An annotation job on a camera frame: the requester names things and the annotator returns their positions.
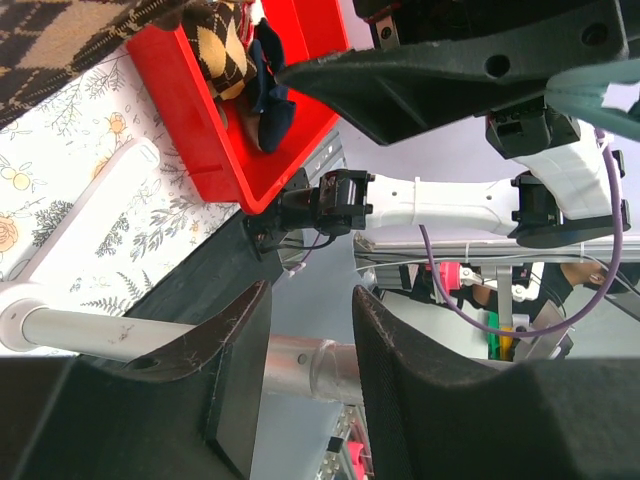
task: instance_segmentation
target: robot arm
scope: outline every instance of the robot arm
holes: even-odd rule
[[[490,183],[398,180],[363,171],[325,174],[316,188],[283,191],[279,228],[315,228],[337,237],[396,225],[466,227],[514,238],[529,248],[555,248],[613,231],[611,194],[601,143],[581,124],[579,140],[513,160],[529,170]],[[622,154],[618,181],[623,171]],[[626,202],[621,206],[630,228]]]

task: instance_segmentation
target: table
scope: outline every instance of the table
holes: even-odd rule
[[[105,238],[90,264],[68,259],[75,310],[123,315],[238,210],[199,199],[121,48],[0,132],[0,281],[17,277],[109,158],[141,136],[159,148],[160,165],[114,225],[96,218]]]

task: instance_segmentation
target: black cable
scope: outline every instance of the black cable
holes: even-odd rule
[[[262,253],[273,252],[273,251],[276,251],[276,250],[305,250],[305,251],[321,250],[321,249],[323,249],[325,247],[328,247],[333,242],[335,242],[336,238],[337,237],[331,236],[331,237],[329,237],[329,240],[327,240],[326,242],[324,242],[324,243],[322,243],[320,245],[313,245],[311,247],[305,247],[305,246],[301,246],[301,245],[290,245],[288,243],[281,243],[280,245],[274,245],[273,247],[265,248],[264,250],[262,250]]]

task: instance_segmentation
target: green object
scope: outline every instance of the green object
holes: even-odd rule
[[[497,313],[489,313],[489,327],[495,328],[496,330],[500,329],[500,321],[498,319]],[[488,341],[489,360],[500,360],[500,337],[498,335],[490,333]]]

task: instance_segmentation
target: silver tube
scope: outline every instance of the silver tube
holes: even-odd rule
[[[271,335],[263,390],[362,405],[355,345]]]
[[[22,334],[34,345],[128,362],[192,328],[180,323],[40,308],[24,319]]]

